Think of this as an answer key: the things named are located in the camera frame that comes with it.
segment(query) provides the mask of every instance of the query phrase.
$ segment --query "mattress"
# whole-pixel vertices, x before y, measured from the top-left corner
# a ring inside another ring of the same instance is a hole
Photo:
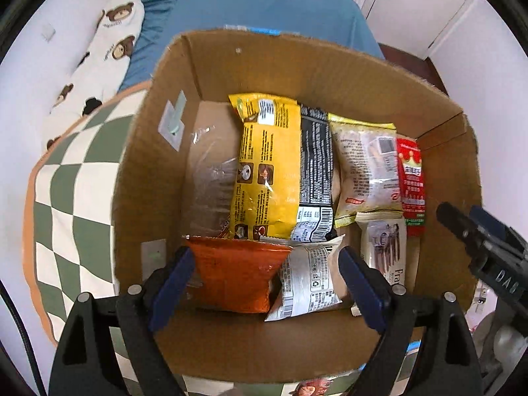
[[[145,19],[120,90],[150,79],[175,35],[245,26],[334,42],[378,58],[380,47],[353,0],[142,0]]]

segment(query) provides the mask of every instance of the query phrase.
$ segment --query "white blanket with bear pattern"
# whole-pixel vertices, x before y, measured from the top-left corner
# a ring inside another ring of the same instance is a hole
[[[106,4],[90,46],[44,120],[43,150],[80,117],[117,93],[144,16],[141,0],[110,0]]]

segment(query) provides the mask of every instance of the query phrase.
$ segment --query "gray round knob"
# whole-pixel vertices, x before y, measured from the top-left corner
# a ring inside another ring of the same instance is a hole
[[[88,299],[90,299],[90,294],[88,292],[83,292],[77,296],[77,301],[79,302],[86,302]]]
[[[453,292],[445,292],[444,299],[448,302],[455,302],[457,300],[457,297]]]
[[[132,284],[128,288],[127,292],[128,292],[129,295],[139,295],[141,293],[142,289],[143,288],[139,284]]]
[[[392,293],[395,295],[405,295],[407,293],[407,289],[402,284],[395,284],[392,286]]]

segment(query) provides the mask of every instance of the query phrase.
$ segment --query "wooden floor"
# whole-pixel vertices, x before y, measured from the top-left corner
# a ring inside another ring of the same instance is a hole
[[[427,80],[431,85],[436,86],[440,91],[447,95],[446,87],[442,83],[442,79],[438,75],[430,58],[426,58],[425,60],[419,59],[417,56],[382,44],[380,44],[379,47],[387,61],[399,65],[407,71],[414,73],[416,76]]]

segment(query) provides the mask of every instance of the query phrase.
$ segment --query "light switch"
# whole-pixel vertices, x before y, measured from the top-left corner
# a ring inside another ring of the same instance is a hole
[[[41,34],[46,39],[46,41],[49,42],[51,38],[55,35],[55,29],[51,26],[50,23],[46,22],[42,26]]]

